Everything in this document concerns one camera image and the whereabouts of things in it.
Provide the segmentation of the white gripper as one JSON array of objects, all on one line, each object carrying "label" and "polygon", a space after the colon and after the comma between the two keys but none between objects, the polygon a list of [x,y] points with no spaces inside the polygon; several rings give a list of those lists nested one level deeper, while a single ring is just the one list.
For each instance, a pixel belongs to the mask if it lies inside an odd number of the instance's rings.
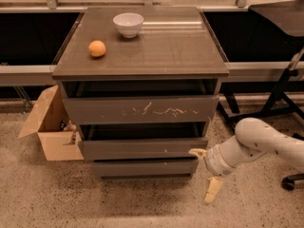
[{"label": "white gripper", "polygon": [[221,156],[218,144],[208,149],[207,151],[201,148],[192,148],[189,150],[189,153],[191,155],[197,156],[199,159],[205,158],[205,164],[208,171],[216,176],[221,176],[208,178],[209,186],[205,193],[204,202],[206,204],[210,204],[215,199],[223,184],[222,177],[230,175],[235,170],[235,168],[230,166]]}]

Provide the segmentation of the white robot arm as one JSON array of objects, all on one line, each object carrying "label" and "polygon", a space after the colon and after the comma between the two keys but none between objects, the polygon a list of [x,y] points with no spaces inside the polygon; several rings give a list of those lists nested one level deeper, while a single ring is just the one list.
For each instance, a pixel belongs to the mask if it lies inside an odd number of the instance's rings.
[{"label": "white robot arm", "polygon": [[208,178],[209,186],[204,197],[206,204],[213,202],[225,176],[239,165],[266,154],[274,154],[304,172],[304,141],[289,137],[257,118],[240,120],[235,134],[227,141],[207,150],[192,148],[189,153],[204,160],[207,170],[213,174]]}]

